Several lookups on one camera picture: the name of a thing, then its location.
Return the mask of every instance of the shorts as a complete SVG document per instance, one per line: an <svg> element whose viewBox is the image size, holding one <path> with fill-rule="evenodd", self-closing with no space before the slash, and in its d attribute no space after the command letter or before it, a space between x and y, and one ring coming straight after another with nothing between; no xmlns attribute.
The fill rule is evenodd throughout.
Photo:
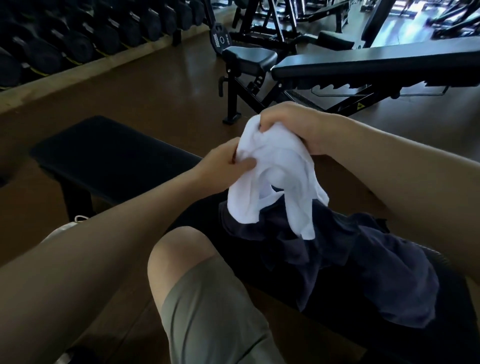
<svg viewBox="0 0 480 364"><path fill-rule="evenodd" d="M190 269L160 310L172 364L283 364L268 322L219 255Z"/></svg>

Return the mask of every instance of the dumbbell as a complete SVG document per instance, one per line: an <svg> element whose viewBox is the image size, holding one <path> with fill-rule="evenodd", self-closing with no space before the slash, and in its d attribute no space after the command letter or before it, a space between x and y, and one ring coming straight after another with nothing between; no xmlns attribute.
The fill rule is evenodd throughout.
<svg viewBox="0 0 480 364"><path fill-rule="evenodd" d="M106 23L95 19L90 12L83 9L71 9L66 16L70 29L88 37L96 49L103 55L112 55L120 49L118 32Z"/></svg>
<svg viewBox="0 0 480 364"><path fill-rule="evenodd" d="M193 25L199 26L202 25L205 19L205 5L202 1L199 0L190 0L188 3L192 11L193 16Z"/></svg>
<svg viewBox="0 0 480 364"><path fill-rule="evenodd" d="M127 48L136 47L142 42L140 24L132 18L126 3L99 1L95 8L95 18L116 28L120 42Z"/></svg>
<svg viewBox="0 0 480 364"><path fill-rule="evenodd" d="M177 13L175 10L163 0L150 0L149 5L160 16L162 33L171 36L177 30Z"/></svg>
<svg viewBox="0 0 480 364"><path fill-rule="evenodd" d="M156 41L162 35L162 23L157 12L152 10L145 0L129 0L127 7L130 15L140 25L142 37L148 41Z"/></svg>
<svg viewBox="0 0 480 364"><path fill-rule="evenodd" d="M39 37L64 52L74 64L83 64L93 57L92 42L80 32L70 30L63 19L43 16L36 23Z"/></svg>
<svg viewBox="0 0 480 364"><path fill-rule="evenodd" d="M164 0L177 13L177 25L181 30L189 30L193 25L193 14L190 6L181 0Z"/></svg>
<svg viewBox="0 0 480 364"><path fill-rule="evenodd" d="M60 71L61 53L46 41L34 36L31 30L14 22L0 25L0 47L19 62L30 65L30 69L42 76Z"/></svg>
<svg viewBox="0 0 480 364"><path fill-rule="evenodd" d="M20 62L6 50L0 48L0 90L17 86L21 78L22 65Z"/></svg>

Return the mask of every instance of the wooden floor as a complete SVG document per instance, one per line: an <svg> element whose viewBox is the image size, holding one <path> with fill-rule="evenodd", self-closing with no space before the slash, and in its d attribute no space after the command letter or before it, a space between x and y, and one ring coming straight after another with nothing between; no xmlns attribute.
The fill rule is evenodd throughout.
<svg viewBox="0 0 480 364"><path fill-rule="evenodd" d="M104 115L204 156L211 148L241 135L245 122L253 115L239 101L241 120L233 126L222 124L227 102L226 98L218 97L217 82L224 74L223 61L215 56L208 36L201 35L177 48L158 51L0 115L0 176L9 181L0 188L0 265L34 247L67 222L59 186L28 157L28 150L35 143L85 118ZM480 152L477 143L480 131L471 126L470 120L479 114L478 103L473 102L478 100L478 90L460 90L454 97L455 106L461 102L466 116L457 113L451 122L449 119L449 124L440 123L443 127L447 125L447 129L440 130L431 120L436 118L432 105L437 101L429 101L423 107L416 101L406 104L401 100L385 100L355 117L381 129L410 134L412 139L476 158ZM411 112L408 117L405 109ZM421 125L415 119L419 112L424 122ZM388 218L395 232L425 243L340 165L327 157L317 157L315 166L320 184L331 197L332 209L342 213L367 211ZM169 362L168 342L146 279L148 253L136 262L128 279L79 339L105 363ZM269 320L288 363L354 363L364 352L363 348L261 292L254 289L250 292Z"/></svg>

